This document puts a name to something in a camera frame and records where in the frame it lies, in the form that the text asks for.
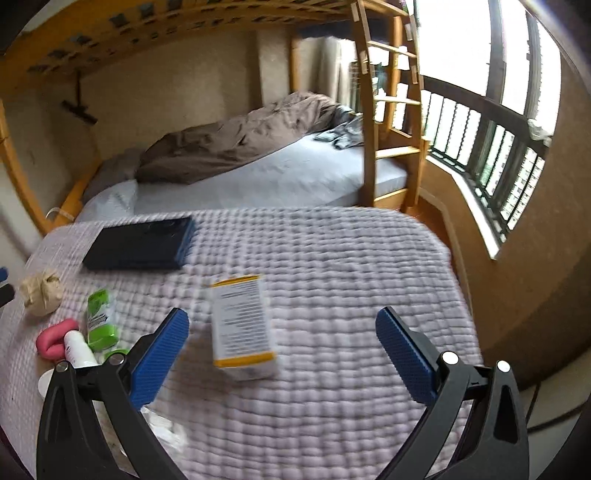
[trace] brown duvet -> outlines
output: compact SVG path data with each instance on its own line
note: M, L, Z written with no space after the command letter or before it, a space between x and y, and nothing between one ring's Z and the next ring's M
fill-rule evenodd
M136 178L189 184L242 167L329 128L336 105L296 92L247 115L167 134L142 155Z

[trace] crumpled paper ball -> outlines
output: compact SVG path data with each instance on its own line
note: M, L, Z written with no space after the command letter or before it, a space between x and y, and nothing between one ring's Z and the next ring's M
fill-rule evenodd
M18 289L24 298L27 313L35 317L55 312L64 296L60 277L51 270L25 278Z

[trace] window sill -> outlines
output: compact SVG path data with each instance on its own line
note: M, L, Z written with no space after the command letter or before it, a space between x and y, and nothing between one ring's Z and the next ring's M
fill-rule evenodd
M478 226L478 230L480 231L480 235L484 240L486 250L488 251L488 255L492 260L496 259L496 256L499 253L500 246L495 238L495 234L492 231L486 216L482 212L480 205L478 204L478 200L476 199L475 195L472 193L472 189L466 183L466 180L456 171L444 165L443 163L439 162L436 158L428 155L427 160L431 162L436 167L442 169L446 173L450 174L452 179L456 182L456 185L460 192L462 192L462 196L470 209L472 216Z

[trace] white quilted bedspread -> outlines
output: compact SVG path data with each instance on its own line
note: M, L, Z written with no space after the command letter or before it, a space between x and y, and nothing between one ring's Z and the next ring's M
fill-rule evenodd
M0 320L0 424L33 474L42 407L35 338L64 318L82 322L86 298L100 287L116 294L128 348L172 307L189 314L189 338L150 408L187 430L189 445L175 461L190 479L373 480L423 412L376 338L375 316L386 305L440 350L480 364L449 252L413 218L327 207L191 215L200 227L187 265L174 273L81 267L101 228L122 220L60 228L30 258L27 273L54 268L66 291L49 319L27 318L17 298ZM280 373L238 383L212 366L207 285L245 274L265 276ZM462 408L437 468L466 417Z

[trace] wooden ladder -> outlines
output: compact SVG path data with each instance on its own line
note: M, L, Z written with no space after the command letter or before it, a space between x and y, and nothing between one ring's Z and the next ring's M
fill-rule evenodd
M386 197L398 195L399 192L384 197L375 197L376 161L380 158L397 158L405 163L408 171L407 188L402 203L402 211L416 205L427 156L428 142L422 139L421 90L423 78L419 74L417 27L414 17L401 8L398 0L394 4L382 0L348 0L349 16L353 22L353 36L357 49L357 65L359 69L359 90L361 93L361 110L363 112L363 187L359 200L361 206L386 206ZM389 44L372 41L366 15L369 9L388 18ZM369 61L369 47L377 47L389 52L387 67L387 84L385 96L374 96L372 78L374 68ZM408 57L410 67L410 84L406 98L396 96L400 82L398 57ZM382 123L375 122L375 102L384 101L385 112ZM405 126L407 132L392 126L396 104L406 104Z

